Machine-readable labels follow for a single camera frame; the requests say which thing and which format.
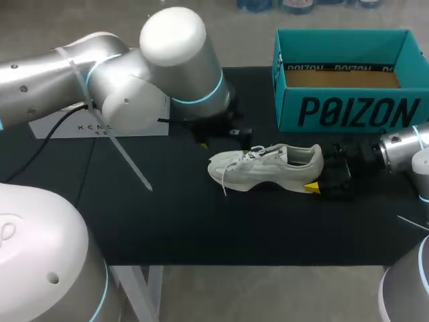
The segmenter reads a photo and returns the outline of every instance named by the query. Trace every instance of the black tablecloth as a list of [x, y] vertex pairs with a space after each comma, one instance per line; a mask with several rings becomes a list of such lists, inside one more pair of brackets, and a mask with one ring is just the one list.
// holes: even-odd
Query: black tablecloth
[[[235, 86], [242, 127], [253, 145], [288, 143], [322, 147], [339, 134], [280, 133], [271, 69], [226, 68]], [[359, 140], [364, 136], [348, 139]], [[154, 187], [145, 189], [108, 139], [52, 140], [15, 181], [49, 189], [74, 203], [109, 264], [390, 265], [426, 234], [397, 218], [424, 218], [401, 174], [361, 182], [354, 201], [262, 185], [228, 191], [207, 174], [208, 158], [238, 150], [236, 142], [210, 141], [203, 150], [180, 127], [166, 137], [119, 139]], [[40, 144], [27, 128], [4, 131], [4, 178]]]

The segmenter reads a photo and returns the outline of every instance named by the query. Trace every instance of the shoe sole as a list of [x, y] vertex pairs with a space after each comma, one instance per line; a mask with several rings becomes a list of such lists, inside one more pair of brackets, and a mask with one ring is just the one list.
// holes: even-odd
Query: shoe sole
[[[221, 180], [215, 178], [211, 174], [210, 174], [210, 176], [212, 177], [212, 179], [214, 181], [216, 181], [217, 183], [219, 183], [220, 185], [222, 185], [222, 181]], [[260, 181], [260, 182], [248, 183], [248, 184], [244, 184], [244, 183], [229, 183], [229, 182], [225, 182], [224, 181], [223, 185], [224, 185], [225, 188], [228, 188], [228, 189], [246, 192], [246, 191], [249, 191], [250, 189], [252, 189], [254, 186], [258, 185], [259, 183], [263, 183], [263, 182], [276, 183], [279, 186], [281, 186], [283, 189], [286, 189], [286, 190], [289, 190], [289, 191], [294, 191], [295, 193], [311, 193], [311, 192], [305, 190], [304, 184], [302, 184], [301, 182], [293, 182], [293, 181], [278, 182], [278, 181], [270, 181], [269, 180], [269, 181]]]

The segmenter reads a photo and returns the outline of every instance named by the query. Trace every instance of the teal shoebox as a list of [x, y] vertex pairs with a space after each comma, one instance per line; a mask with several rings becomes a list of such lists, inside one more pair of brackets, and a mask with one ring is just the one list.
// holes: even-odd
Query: teal shoebox
[[278, 30], [272, 81], [281, 131], [395, 131], [429, 118], [429, 64], [409, 30]]

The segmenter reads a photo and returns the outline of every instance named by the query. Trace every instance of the shoe lace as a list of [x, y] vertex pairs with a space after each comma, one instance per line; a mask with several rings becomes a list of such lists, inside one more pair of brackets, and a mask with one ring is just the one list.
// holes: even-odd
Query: shoe lace
[[223, 169], [223, 173], [222, 173], [222, 189], [223, 189], [223, 193], [225, 196], [227, 195], [227, 190], [225, 189], [224, 179], [225, 179], [225, 173], [229, 169], [229, 167], [230, 166], [236, 166], [236, 169], [242, 167], [243, 165], [247, 164], [247, 161], [258, 158], [261, 151], [264, 149], [265, 148], [263, 146], [253, 146], [250, 151], [248, 151], [247, 153], [243, 153], [242, 155], [240, 155], [236, 159], [232, 159], [231, 162], [225, 166], [225, 168]]

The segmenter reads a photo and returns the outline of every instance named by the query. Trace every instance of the concrete floor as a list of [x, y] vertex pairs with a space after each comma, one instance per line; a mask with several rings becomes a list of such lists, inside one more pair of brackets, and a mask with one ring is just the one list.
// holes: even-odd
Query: concrete floor
[[[378, 10], [317, 7], [310, 15], [238, 13], [235, 0], [2, 0], [0, 60], [108, 31], [138, 44], [148, 15], [173, 5], [206, 22], [223, 66], [272, 60], [277, 28], [410, 28], [429, 54], [429, 2], [385, 0]], [[161, 322], [380, 321], [382, 267], [167, 267]]]

